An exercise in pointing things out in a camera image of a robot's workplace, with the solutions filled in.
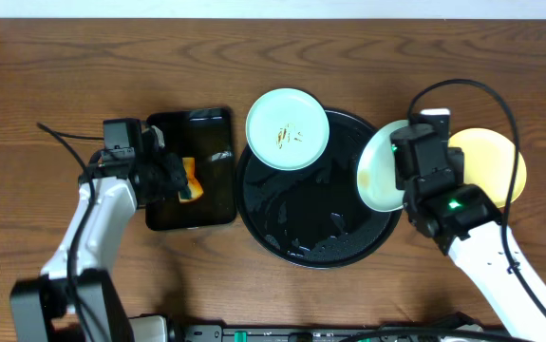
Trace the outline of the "mint plate with crumbs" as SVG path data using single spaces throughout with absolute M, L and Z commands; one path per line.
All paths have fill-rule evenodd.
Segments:
M 303 169 L 316 162 L 329 141 L 324 107 L 309 93 L 278 88 L 260 96 L 250 108 L 245 134 L 254 155 L 281 171 Z

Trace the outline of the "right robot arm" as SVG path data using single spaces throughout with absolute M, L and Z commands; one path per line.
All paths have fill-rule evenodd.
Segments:
M 408 123 L 389 135 L 410 223 L 478 287 L 511 336 L 546 341 L 546 285 L 488 187 L 508 194 L 523 160 L 504 136 L 475 129 L 458 146 L 445 127 Z

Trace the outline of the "mint plate with sauce smear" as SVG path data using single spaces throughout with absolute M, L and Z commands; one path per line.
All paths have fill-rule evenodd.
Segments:
M 390 134 L 408 126 L 399 120 L 380 128 L 365 146 L 357 166 L 357 190 L 362 202 L 378 212 L 403 208 L 404 190 L 398 190 L 395 178 L 395 148 Z

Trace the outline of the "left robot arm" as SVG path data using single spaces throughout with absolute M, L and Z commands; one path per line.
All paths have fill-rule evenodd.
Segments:
M 163 133 L 137 120 L 104 124 L 104 147 L 79 160 L 79 202 L 40 274 L 9 295 L 20 341 L 174 341 L 161 314 L 130 317 L 110 271 L 128 222 L 143 206 L 186 194 L 181 159 Z

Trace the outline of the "yellow plate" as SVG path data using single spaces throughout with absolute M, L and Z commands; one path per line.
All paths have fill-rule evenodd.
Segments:
M 477 185 L 503 208 L 514 167 L 514 144 L 496 131 L 468 128 L 454 134 L 449 146 L 460 148 L 464 154 L 464 182 Z

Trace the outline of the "yellow green sponge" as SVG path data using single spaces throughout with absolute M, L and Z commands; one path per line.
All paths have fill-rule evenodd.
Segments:
M 193 157 L 182 159 L 183 168 L 186 173 L 187 189 L 179 192 L 179 202 L 187 203 L 200 199 L 203 194 L 203 188 L 196 178 L 196 161 Z

